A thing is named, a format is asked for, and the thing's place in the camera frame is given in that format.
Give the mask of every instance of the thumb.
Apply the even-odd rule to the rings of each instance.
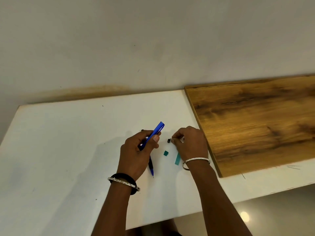
[[[178,150],[178,152],[179,152],[179,149],[180,149],[180,147],[182,146],[182,142],[181,142],[181,140],[179,140],[179,139],[177,139],[177,138],[172,138],[172,143],[176,146],[176,148],[177,148],[177,150]]]
[[[160,137],[158,135],[152,136],[152,138],[146,143],[146,146],[142,150],[145,154],[150,155],[151,151],[154,148],[158,148],[158,141],[160,140]]]

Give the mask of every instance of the teal paper strip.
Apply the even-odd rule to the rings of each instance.
[[[180,155],[178,153],[176,156],[175,165],[179,165],[179,162],[180,162]]]

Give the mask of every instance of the person's right hand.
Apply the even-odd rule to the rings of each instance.
[[[208,158],[207,140],[200,129],[182,127],[172,135],[172,143],[176,146],[183,161],[195,157]]]

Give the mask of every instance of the wooden board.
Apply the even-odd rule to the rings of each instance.
[[[185,92],[220,177],[315,157],[315,76],[186,86]]]

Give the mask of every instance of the white tabletop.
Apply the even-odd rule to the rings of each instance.
[[[127,228],[201,211],[189,171],[167,139],[198,127],[183,90],[19,107],[0,146],[0,235],[90,235],[120,146],[165,123],[159,149],[130,197]],[[315,159],[219,179],[231,202],[315,183]]]

